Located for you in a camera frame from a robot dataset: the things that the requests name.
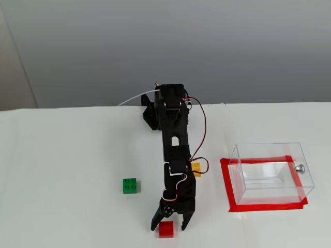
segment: red lego brick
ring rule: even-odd
[[[174,237],[174,222],[162,221],[159,225],[160,238],[173,238]]]

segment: white tabletop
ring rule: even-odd
[[[185,231],[149,230],[163,190],[161,132],[142,107],[0,112],[0,247],[328,247],[331,103],[205,105],[196,212]],[[203,135],[189,114],[191,151]],[[304,210],[228,213],[219,159],[236,143],[301,142],[315,189]],[[136,177],[141,192],[122,193]]]

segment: red tape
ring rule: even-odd
[[[225,189],[227,191],[229,204],[230,204],[230,210],[229,212],[250,212],[250,211],[273,211],[273,210],[291,210],[291,209],[303,209],[304,205],[308,204],[307,198],[303,198],[303,200],[300,203],[286,203],[286,204],[252,204],[252,205],[237,205],[232,184],[231,184],[231,178],[229,174],[228,165],[230,165],[230,159],[221,159],[221,168],[224,178],[224,184]],[[285,157],[277,157],[277,158],[265,158],[265,159],[244,159],[244,163],[269,163],[269,162],[287,162],[291,175],[293,177],[294,183],[297,187],[301,187],[301,181],[299,179],[299,176],[294,171],[293,168],[293,159],[291,156],[285,156]],[[302,196],[302,189],[298,189],[298,195],[299,197]]]

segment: yellow lego brick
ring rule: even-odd
[[[197,171],[197,172],[201,172],[201,166],[200,166],[200,163],[192,163],[192,171]],[[201,177],[201,174],[199,173],[195,173],[193,172],[194,176],[195,177]]]

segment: lego brick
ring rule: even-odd
[[[135,178],[123,179],[123,194],[136,194],[137,193],[137,180]]]
[[[192,171],[197,171],[197,172],[201,172],[201,166],[200,166],[200,163],[192,163]],[[195,173],[193,172],[194,176],[195,177],[201,177],[201,174],[199,173]]]
[[[173,238],[174,237],[174,222],[161,221],[159,225],[160,238]]]

